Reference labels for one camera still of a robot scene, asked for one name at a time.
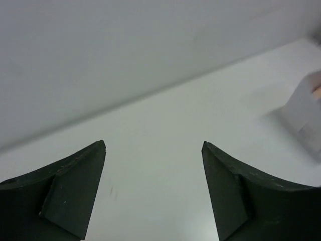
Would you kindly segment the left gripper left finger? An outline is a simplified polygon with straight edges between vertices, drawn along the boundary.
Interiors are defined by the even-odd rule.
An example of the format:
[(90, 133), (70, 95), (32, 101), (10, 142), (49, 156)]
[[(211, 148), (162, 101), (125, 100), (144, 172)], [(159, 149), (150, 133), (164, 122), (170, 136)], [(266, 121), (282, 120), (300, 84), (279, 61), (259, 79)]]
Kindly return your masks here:
[(105, 156), (100, 140), (1, 182), (1, 240), (85, 240)]

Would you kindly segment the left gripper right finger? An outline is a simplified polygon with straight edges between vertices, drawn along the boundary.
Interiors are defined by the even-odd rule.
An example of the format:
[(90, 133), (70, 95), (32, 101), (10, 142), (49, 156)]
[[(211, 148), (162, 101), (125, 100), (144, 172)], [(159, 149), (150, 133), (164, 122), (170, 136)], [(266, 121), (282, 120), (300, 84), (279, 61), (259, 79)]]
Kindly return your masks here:
[(219, 240), (320, 240), (320, 188), (286, 181), (215, 145), (202, 147)]

